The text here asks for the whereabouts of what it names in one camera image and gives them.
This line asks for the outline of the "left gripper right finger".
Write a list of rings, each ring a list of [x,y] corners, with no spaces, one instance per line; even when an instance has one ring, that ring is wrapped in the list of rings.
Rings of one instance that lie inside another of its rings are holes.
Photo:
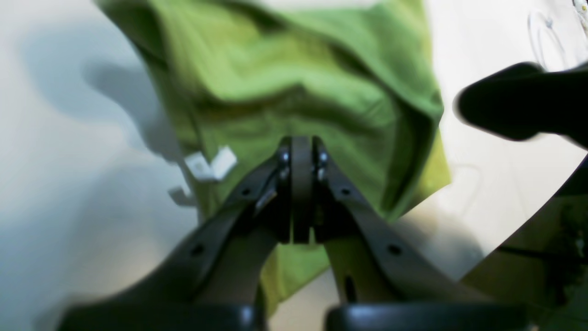
[[[303,224],[328,254],[340,305],[326,331],[526,331],[519,305],[450,279],[387,224],[330,157],[303,138]]]

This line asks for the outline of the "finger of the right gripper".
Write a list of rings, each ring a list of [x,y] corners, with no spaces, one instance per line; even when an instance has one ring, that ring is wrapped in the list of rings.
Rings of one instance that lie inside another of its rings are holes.
[[[462,89],[454,112],[470,126],[510,141],[565,136],[587,148],[587,64],[548,72],[517,63]]]

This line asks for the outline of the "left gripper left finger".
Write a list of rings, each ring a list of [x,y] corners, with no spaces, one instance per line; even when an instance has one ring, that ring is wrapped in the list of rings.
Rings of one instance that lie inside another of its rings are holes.
[[[153,272],[107,299],[70,308],[57,329],[266,331],[256,304],[260,273],[277,243],[292,239],[292,178],[301,155],[302,137],[283,138]]]

